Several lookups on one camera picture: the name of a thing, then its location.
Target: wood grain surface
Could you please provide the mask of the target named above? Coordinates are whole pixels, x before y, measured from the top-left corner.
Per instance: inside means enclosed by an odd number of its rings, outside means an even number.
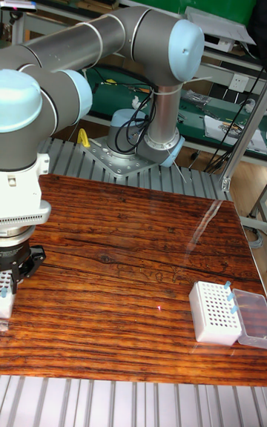
[[[233,203],[63,176],[41,187],[53,210],[31,243],[47,259],[19,287],[0,374],[267,385],[267,351],[194,337],[194,282],[263,293]]]

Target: blue cap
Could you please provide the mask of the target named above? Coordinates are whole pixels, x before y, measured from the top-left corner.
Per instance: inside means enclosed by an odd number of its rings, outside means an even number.
[[[93,94],[87,79],[80,73],[73,70],[60,70],[61,73],[67,74],[75,84],[79,96],[79,115],[73,124],[76,124],[83,116],[88,114],[93,104]]]
[[[117,110],[113,116],[112,116],[112,120],[111,120],[111,126],[114,128],[120,128],[122,125],[126,124],[126,122],[128,122],[132,115],[135,113],[136,111],[134,109],[119,109]],[[137,115],[136,115],[137,119],[144,119],[145,118],[145,113],[143,113],[141,110],[138,111]],[[132,121],[130,123],[130,126],[135,125],[135,121]]]
[[[0,70],[0,133],[25,128],[40,114],[41,89],[26,73]]]
[[[193,78],[204,51],[204,34],[200,27],[188,20],[179,20],[174,25],[168,44],[171,72],[178,81]]]
[[[181,136],[177,146],[174,147],[173,150],[170,152],[171,155],[169,155],[167,157],[167,159],[161,163],[162,167],[171,167],[172,166],[172,164],[174,163],[174,160],[176,159],[178,153],[180,152],[180,150],[184,144],[184,141],[185,141],[185,137]]]

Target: yellow mounting bracket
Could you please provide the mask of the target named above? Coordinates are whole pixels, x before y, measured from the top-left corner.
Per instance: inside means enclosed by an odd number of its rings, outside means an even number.
[[[87,147],[87,148],[90,147],[90,143],[88,141],[88,137],[87,137],[87,134],[85,132],[85,129],[79,130],[77,143],[82,144],[84,147]]]

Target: electrical outlet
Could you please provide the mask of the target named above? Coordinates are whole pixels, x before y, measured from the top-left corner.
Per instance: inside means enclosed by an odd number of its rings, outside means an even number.
[[[234,74],[228,89],[237,91],[238,93],[243,93],[247,84],[248,76],[244,76],[243,74]]]

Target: metal grating floor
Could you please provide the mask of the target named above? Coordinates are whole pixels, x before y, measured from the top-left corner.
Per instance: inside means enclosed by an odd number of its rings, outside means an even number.
[[[117,185],[150,188],[151,190],[203,198],[231,199],[231,195],[220,188],[217,175],[181,167],[185,183],[178,170],[172,165],[170,168],[153,166],[133,176],[116,178],[101,167],[90,154],[86,153],[81,145],[58,139],[48,139],[40,144],[38,152],[49,153],[50,173],[58,175],[76,176]]]
[[[0,377],[1,427],[266,427],[267,388]]]

